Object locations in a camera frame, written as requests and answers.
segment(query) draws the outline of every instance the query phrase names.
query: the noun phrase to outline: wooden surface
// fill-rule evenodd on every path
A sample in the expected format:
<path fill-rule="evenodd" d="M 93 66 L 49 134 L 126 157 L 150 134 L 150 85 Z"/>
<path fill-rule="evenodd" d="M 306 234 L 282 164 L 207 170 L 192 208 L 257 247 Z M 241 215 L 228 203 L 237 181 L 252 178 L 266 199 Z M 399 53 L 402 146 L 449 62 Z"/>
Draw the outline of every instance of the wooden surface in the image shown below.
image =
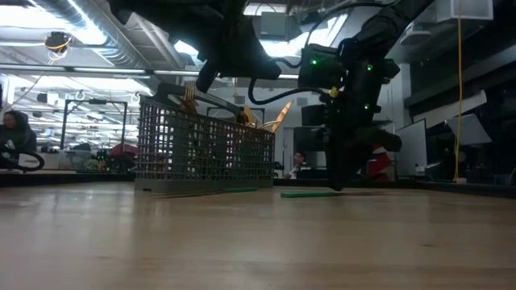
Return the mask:
<path fill-rule="evenodd" d="M 516 202 L 352 189 L 0 189 L 0 289 L 516 289 Z"/>

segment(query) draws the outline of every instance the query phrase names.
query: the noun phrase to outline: dark hair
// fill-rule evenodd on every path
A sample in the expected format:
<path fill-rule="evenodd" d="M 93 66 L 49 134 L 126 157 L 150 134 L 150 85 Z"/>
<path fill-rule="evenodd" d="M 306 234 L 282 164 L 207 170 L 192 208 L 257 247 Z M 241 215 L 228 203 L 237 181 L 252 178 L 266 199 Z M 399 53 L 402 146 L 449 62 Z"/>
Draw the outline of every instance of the dark hair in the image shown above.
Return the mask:
<path fill-rule="evenodd" d="M 303 159 L 306 160 L 306 153 L 304 151 L 296 151 L 296 153 L 303 156 Z"/>
<path fill-rule="evenodd" d="M 8 111 L 6 112 L 6 114 L 13 116 L 13 118 L 15 119 L 16 130 L 26 131 L 31 129 L 31 126 L 29 126 L 29 116 L 27 114 L 17 110 Z"/>

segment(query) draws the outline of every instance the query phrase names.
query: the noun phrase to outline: wire basket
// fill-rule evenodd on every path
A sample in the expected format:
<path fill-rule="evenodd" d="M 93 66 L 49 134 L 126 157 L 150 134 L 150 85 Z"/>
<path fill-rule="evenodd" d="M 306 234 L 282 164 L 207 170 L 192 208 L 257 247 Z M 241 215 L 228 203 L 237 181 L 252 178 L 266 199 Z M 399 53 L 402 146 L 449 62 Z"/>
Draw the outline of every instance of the wire basket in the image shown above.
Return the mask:
<path fill-rule="evenodd" d="M 272 187 L 274 134 L 143 99 L 136 189 L 167 194 Z"/>

